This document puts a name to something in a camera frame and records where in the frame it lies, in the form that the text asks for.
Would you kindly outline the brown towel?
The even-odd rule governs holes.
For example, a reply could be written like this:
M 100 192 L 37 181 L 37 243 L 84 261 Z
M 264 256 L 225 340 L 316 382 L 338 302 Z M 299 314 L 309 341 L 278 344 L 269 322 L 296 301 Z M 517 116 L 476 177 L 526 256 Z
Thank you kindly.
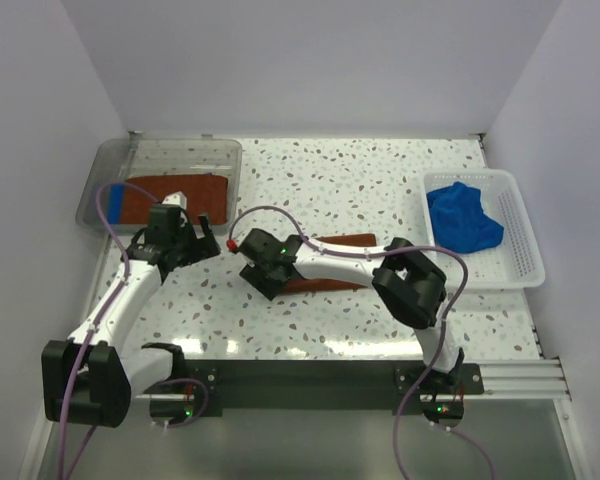
M 228 221 L 229 181 L 226 177 L 214 174 L 150 175 L 130 178 L 127 183 L 148 192 L 158 202 L 181 191 L 186 195 L 191 218 L 207 214 L 213 226 Z M 154 200 L 133 188 L 124 187 L 120 223 L 117 225 L 146 225 Z
M 376 246 L 376 236 L 372 233 L 351 234 L 341 236 L 317 237 L 317 241 L 328 244 L 351 246 L 351 247 L 373 247 Z M 281 291 L 283 295 L 298 293 L 317 293 L 344 290 L 357 290 L 363 288 L 350 282 L 331 279 L 293 279 Z

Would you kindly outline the blue towel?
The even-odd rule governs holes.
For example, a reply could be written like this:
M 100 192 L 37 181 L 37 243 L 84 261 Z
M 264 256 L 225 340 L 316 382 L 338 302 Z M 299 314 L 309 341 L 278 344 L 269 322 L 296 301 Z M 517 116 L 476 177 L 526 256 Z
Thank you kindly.
M 504 227 L 482 207 L 481 191 L 462 182 L 426 194 L 435 242 L 458 254 L 498 247 Z
M 125 187 L 121 184 L 116 184 L 110 187 L 106 218 L 111 225 L 117 225 L 120 223 L 124 190 Z

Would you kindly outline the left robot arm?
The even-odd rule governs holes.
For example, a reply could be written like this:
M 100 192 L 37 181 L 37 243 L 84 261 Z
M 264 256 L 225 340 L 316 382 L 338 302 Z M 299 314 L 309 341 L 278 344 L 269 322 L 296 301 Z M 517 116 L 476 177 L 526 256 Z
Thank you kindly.
M 123 250 L 105 297 L 68 339 L 51 340 L 42 351 L 48 420 L 115 428 L 132 399 L 154 385 L 169 393 L 185 386 L 188 369 L 181 347 L 150 343 L 130 358 L 121 350 L 141 311 L 173 271 L 219 255 L 208 217 L 200 216 L 198 225 L 200 232 L 181 192 L 150 207 L 148 224 Z

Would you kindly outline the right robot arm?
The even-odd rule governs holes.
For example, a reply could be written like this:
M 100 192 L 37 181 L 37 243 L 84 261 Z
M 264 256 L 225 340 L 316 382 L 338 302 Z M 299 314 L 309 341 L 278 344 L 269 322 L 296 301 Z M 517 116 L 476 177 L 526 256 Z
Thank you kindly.
M 374 290 L 391 317 L 414 330 L 429 387 L 444 393 L 460 382 L 464 352 L 445 325 L 451 305 L 447 277 L 424 249 L 402 238 L 372 247 L 311 241 L 300 234 L 282 241 L 258 228 L 240 242 L 229 239 L 227 246 L 247 261 L 241 278 L 268 300 L 294 281 L 344 282 Z

